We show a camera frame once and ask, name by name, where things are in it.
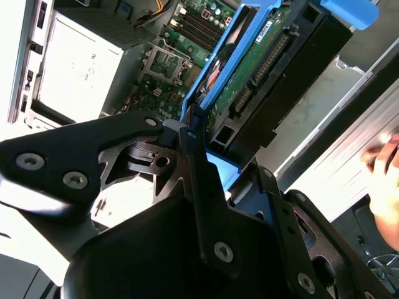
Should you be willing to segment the person's bare hand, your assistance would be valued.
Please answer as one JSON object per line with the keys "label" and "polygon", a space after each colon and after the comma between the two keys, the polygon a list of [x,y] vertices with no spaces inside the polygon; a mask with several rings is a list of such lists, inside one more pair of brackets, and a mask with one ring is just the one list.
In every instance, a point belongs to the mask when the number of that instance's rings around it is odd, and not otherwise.
{"label": "person's bare hand", "polygon": [[364,152],[361,162],[369,173],[368,181],[373,193],[398,191],[398,133],[381,148]]}

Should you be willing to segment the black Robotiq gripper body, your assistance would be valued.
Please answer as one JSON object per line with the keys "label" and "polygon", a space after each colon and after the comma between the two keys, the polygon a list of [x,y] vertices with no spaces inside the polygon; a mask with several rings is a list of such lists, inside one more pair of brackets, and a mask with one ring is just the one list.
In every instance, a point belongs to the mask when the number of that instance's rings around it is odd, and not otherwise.
{"label": "black Robotiq gripper body", "polygon": [[195,220],[181,197],[162,200],[88,241],[71,262],[63,298],[293,298],[282,269],[269,201],[251,165],[241,200],[229,204],[241,258],[229,278],[201,263]]}

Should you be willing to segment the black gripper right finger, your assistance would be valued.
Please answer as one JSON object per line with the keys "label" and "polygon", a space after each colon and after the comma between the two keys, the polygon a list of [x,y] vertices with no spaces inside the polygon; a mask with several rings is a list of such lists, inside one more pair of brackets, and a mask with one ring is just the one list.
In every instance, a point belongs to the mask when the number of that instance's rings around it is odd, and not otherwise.
{"label": "black gripper right finger", "polygon": [[275,177],[263,167],[257,169],[257,182],[269,201],[293,298],[392,298],[305,194],[281,193]]}

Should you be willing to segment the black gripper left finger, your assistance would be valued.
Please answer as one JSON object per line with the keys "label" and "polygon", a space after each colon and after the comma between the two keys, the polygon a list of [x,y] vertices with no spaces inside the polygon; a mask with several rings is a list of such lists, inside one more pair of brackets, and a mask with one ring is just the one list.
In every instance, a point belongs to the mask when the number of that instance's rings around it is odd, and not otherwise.
{"label": "black gripper left finger", "polygon": [[138,173],[154,177],[153,200],[187,200],[201,263],[229,278],[239,272],[238,242],[217,167],[206,157],[204,113],[190,106],[165,124],[135,111],[1,142],[1,203],[79,222],[98,195]]}

